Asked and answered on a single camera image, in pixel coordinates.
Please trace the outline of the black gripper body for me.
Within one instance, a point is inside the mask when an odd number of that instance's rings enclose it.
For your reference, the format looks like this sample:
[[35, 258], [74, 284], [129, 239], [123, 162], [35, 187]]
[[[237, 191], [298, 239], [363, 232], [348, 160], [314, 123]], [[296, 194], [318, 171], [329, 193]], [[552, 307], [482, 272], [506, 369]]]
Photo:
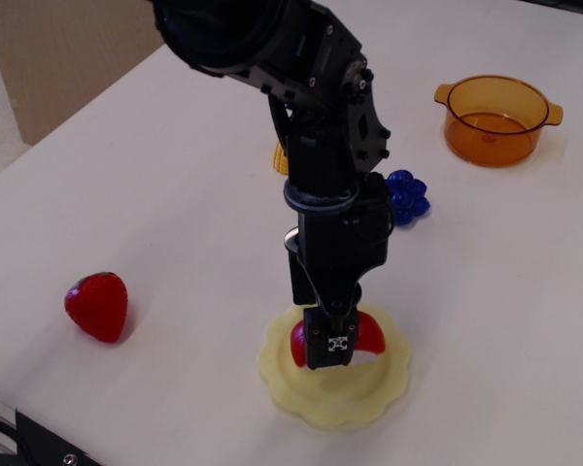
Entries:
[[348, 315], [361, 297], [360, 278], [386, 262], [394, 207], [384, 177], [372, 172], [344, 197], [310, 196], [290, 183], [284, 195], [298, 219], [285, 240], [293, 303]]

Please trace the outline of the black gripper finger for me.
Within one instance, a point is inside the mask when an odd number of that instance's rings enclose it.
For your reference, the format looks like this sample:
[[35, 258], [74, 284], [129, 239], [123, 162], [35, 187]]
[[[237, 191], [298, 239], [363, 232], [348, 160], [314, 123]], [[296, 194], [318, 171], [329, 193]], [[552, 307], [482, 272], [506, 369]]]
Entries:
[[347, 366], [351, 363], [360, 333], [360, 313], [353, 309], [334, 328], [319, 307], [304, 310], [306, 365], [311, 370]]

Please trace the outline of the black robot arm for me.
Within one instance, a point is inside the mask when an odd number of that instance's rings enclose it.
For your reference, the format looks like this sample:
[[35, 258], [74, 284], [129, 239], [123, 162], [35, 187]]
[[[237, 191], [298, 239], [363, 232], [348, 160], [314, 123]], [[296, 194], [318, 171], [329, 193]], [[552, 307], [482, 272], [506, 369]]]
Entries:
[[303, 307], [295, 363], [314, 370], [348, 365], [356, 350], [382, 352], [383, 335], [358, 303], [360, 278], [384, 264], [395, 224], [375, 170], [390, 132], [360, 42], [312, 1], [156, 1], [153, 10], [165, 44], [190, 68], [268, 99], [298, 219], [285, 239], [292, 298]]

